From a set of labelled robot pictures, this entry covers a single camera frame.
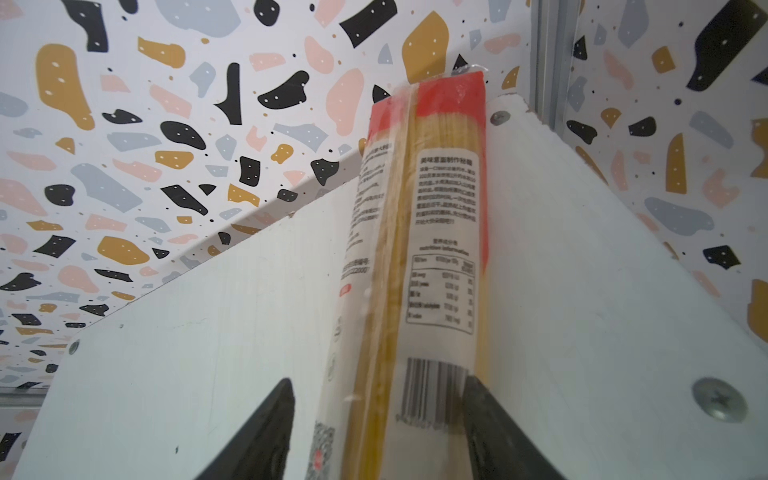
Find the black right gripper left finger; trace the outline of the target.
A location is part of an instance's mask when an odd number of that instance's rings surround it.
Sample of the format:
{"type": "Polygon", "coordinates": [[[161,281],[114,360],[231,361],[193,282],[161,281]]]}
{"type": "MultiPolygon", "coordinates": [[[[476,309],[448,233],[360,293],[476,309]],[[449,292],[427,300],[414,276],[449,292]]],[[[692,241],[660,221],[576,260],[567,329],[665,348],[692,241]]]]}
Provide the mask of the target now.
{"type": "Polygon", "coordinates": [[[282,479],[294,414],[292,382],[283,378],[196,479],[282,479]]]}

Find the white two-tier shelf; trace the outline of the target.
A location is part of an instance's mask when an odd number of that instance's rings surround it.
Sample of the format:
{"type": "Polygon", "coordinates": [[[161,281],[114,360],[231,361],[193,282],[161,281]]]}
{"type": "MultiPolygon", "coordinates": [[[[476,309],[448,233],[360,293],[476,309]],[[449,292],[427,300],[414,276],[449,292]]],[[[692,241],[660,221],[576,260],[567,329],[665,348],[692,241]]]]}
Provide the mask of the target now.
{"type": "MultiPolygon", "coordinates": [[[[569,479],[763,479],[767,357],[516,96],[488,129],[485,383],[569,479]]],[[[191,479],[283,378],[305,475],[356,186],[82,330],[18,479],[191,479]]]]}

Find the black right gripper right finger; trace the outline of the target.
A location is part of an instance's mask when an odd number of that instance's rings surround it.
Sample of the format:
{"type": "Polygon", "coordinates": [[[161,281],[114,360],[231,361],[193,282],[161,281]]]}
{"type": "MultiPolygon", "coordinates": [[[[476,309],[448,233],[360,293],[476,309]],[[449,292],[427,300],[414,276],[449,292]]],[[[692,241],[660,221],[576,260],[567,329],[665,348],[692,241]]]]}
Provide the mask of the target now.
{"type": "Polygon", "coordinates": [[[463,410],[474,480],[564,479],[475,376],[465,381],[463,410]]]}

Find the red spaghetti package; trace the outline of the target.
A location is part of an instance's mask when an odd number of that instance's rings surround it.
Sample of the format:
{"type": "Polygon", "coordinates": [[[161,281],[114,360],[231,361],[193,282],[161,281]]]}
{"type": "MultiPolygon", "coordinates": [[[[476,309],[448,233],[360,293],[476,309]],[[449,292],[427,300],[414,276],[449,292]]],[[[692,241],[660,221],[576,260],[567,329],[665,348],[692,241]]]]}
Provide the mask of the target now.
{"type": "Polygon", "coordinates": [[[484,75],[376,103],[313,427],[310,479],[467,479],[463,391],[484,332],[484,75]]]}

